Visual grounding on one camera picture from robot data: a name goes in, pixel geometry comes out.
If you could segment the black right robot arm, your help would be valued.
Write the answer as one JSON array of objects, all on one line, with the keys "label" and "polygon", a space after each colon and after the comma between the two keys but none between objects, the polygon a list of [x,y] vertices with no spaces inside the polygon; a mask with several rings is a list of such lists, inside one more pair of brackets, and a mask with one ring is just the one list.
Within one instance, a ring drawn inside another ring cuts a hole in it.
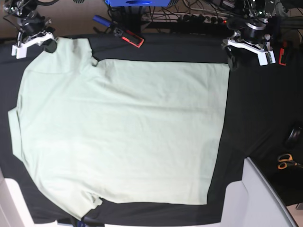
[{"label": "black right robot arm", "polygon": [[44,51],[54,53],[57,49],[57,38],[53,34],[55,29],[50,26],[52,20],[41,16],[36,10],[39,5],[52,5],[57,1],[41,2],[39,0],[6,0],[3,3],[5,15],[3,19],[8,20],[13,16],[17,20],[14,27],[18,31],[17,41],[12,45],[11,55],[16,59],[27,56],[27,50],[33,45],[43,47]]}]

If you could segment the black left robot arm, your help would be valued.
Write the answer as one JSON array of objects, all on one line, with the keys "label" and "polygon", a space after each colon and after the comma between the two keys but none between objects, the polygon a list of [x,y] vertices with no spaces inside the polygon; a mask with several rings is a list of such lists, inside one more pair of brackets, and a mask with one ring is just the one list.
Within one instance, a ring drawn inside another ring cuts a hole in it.
[{"label": "black left robot arm", "polygon": [[257,55],[260,66],[276,62],[271,42],[273,32],[269,19],[277,13],[279,0],[245,0],[243,15],[227,20],[227,28],[233,35],[224,39],[222,48],[228,55],[228,65],[231,71],[239,68],[239,57],[235,49],[245,49]]}]

